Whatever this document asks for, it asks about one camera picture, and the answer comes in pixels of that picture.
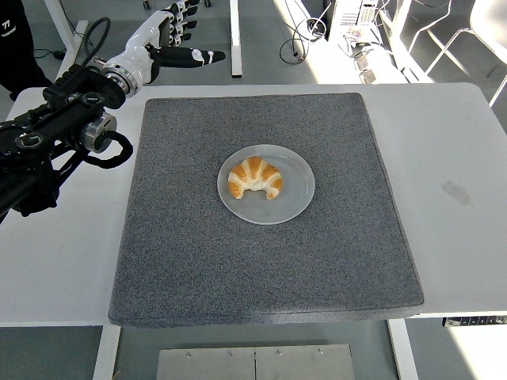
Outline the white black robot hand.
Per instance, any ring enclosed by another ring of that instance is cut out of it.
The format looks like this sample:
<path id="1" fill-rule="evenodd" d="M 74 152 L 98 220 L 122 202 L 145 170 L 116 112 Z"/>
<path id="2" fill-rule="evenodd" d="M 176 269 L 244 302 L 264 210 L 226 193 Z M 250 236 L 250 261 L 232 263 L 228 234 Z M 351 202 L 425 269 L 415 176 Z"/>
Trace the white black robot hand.
<path id="1" fill-rule="evenodd" d="M 198 10 L 198 1 L 177 1 L 154 12 L 129 38 L 124 51 L 101 68 L 101 74 L 118 78 L 128 92 L 152 83 L 162 67 L 197 68 L 223 61 L 222 51 L 183 47 L 197 21 L 186 18 Z"/>

